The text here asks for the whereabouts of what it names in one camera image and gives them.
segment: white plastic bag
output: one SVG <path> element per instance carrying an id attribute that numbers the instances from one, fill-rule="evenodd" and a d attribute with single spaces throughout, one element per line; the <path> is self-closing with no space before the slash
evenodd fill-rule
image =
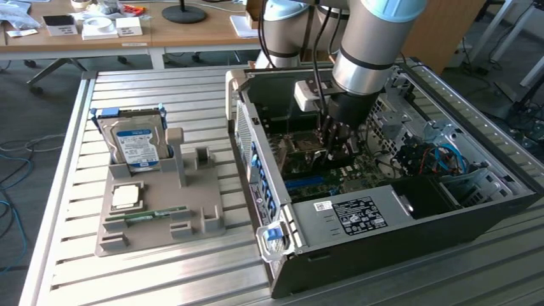
<path id="1" fill-rule="evenodd" d="M 41 27 L 41 24 L 16 5 L 0 4 L 0 20 L 6 20 L 17 30 Z"/>

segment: green circuit board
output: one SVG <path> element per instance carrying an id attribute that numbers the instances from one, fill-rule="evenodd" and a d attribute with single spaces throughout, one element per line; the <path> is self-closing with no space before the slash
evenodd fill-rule
<path id="1" fill-rule="evenodd" d="M 325 149 L 312 131 L 273 134 L 268 142 L 293 203 L 373 188 L 388 178 L 365 154 L 349 165 L 320 169 L 316 156 Z"/>

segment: white paper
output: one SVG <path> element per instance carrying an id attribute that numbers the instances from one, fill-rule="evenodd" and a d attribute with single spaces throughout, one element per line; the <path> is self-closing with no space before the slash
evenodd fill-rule
<path id="1" fill-rule="evenodd" d="M 21 37 L 21 36 L 36 34 L 37 31 L 34 29 L 30 29 L 30 30 L 24 30 L 24 31 L 6 31 L 5 33 L 8 33 L 9 37 Z"/>
<path id="2" fill-rule="evenodd" d="M 232 26 L 234 28 L 236 34 L 241 38 L 254 38 L 258 36 L 257 30 L 253 30 L 245 20 L 245 16 L 230 16 Z"/>
<path id="3" fill-rule="evenodd" d="M 20 2 L 20 1 L 4 1 L 4 0 L 0 0 L 0 3 L 2 3 L 2 4 L 9 4 L 9 5 L 16 5 L 16 6 L 18 6 L 24 11 L 28 11 L 28 9 L 30 8 L 30 4 L 29 4 L 29 3 Z"/>

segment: white cable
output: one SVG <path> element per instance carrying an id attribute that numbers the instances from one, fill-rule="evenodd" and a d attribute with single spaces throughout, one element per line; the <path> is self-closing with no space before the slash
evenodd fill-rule
<path id="1" fill-rule="evenodd" d="M 20 147 L 4 148 L 4 147 L 0 146 L 0 151 L 12 152 L 12 151 L 18 151 L 18 150 L 26 150 L 26 151 L 29 151 L 29 152 L 30 152 L 30 151 L 34 151 L 34 152 L 37 152 L 37 153 L 40 153 L 40 152 L 50 152 L 50 151 L 54 151 L 54 150 L 61 149 L 62 146 L 60 145 L 58 147 L 53 147 L 53 148 L 49 148 L 49 149 L 41 149 L 41 150 L 32 150 L 30 147 L 34 146 L 37 143 L 45 141 L 45 140 L 49 140 L 49 139 L 53 139 L 53 138 L 60 138 L 60 137 L 64 137 L 64 136 L 65 136 L 64 134 L 45 135 L 44 137 L 40 137 L 40 138 L 36 138 L 36 139 L 29 140 L 29 141 L 28 141 L 22 146 L 20 146 Z"/>
<path id="2" fill-rule="evenodd" d="M 213 5 L 204 4 L 204 3 L 198 3 L 198 2 L 185 1 L 185 3 L 194 4 L 194 5 L 200 5 L 200 6 L 205 6 L 206 8 L 214 8 L 216 10 L 226 11 L 226 12 L 229 12 L 229 13 L 245 13 L 245 11 L 228 10 L 228 9 L 225 9 L 225 8 L 220 8 L 218 6 L 213 6 Z"/>

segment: hard drive label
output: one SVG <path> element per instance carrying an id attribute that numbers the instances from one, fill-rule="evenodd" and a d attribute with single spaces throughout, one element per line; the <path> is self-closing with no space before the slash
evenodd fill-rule
<path id="1" fill-rule="evenodd" d="M 156 147 L 150 144 L 153 134 L 149 129 L 117 132 L 118 144 L 126 163 L 133 167 L 149 167 L 157 164 Z"/>
<path id="2" fill-rule="evenodd" d="M 350 236 L 388 225 L 370 197 L 334 203 L 332 207 L 345 234 Z"/>

